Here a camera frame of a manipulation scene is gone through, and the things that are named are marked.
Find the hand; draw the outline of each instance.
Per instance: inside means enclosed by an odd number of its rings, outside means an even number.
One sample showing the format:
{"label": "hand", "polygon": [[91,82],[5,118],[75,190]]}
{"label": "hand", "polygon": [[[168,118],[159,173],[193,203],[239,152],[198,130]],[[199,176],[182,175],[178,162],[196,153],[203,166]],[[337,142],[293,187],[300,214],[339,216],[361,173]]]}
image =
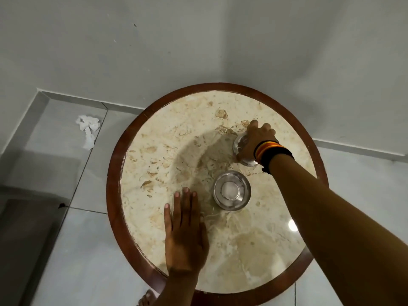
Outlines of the hand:
{"label": "hand", "polygon": [[182,273],[198,277],[204,266],[208,250],[207,229],[200,217],[197,193],[190,194],[189,188],[174,193],[173,217],[170,205],[164,206],[164,226],[166,228],[166,265],[169,276]]}
{"label": "hand", "polygon": [[245,147],[237,154],[237,161],[241,161],[242,159],[248,160],[255,160],[254,159],[254,151],[256,146],[262,141],[275,141],[278,140],[275,137],[275,130],[271,129],[271,125],[268,123],[264,123],[261,128],[258,128],[258,121],[252,120],[249,123],[248,128],[246,129],[246,137],[248,139],[248,143]]}

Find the tile floor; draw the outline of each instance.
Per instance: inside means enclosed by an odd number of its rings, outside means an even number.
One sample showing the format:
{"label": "tile floor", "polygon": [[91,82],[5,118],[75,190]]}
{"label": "tile floor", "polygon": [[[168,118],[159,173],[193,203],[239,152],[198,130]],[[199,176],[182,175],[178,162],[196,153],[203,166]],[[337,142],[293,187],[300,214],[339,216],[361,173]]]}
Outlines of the tile floor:
{"label": "tile floor", "polygon": [[[134,306],[148,288],[116,244],[106,214],[110,154],[134,115],[108,111],[32,305]],[[331,188],[408,242],[408,164],[320,149]],[[313,262],[268,306],[341,305]]]}

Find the crumpled tissue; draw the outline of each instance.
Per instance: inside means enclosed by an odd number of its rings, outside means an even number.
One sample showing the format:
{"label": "crumpled tissue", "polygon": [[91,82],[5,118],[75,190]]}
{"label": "crumpled tissue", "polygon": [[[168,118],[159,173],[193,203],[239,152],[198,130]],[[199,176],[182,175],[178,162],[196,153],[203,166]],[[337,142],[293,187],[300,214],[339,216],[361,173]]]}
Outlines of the crumpled tissue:
{"label": "crumpled tissue", "polygon": [[75,123],[79,124],[79,129],[85,131],[85,144],[84,149],[91,150],[95,145],[95,135],[92,134],[91,130],[95,132],[101,124],[98,118],[89,117],[85,115],[78,116]]}

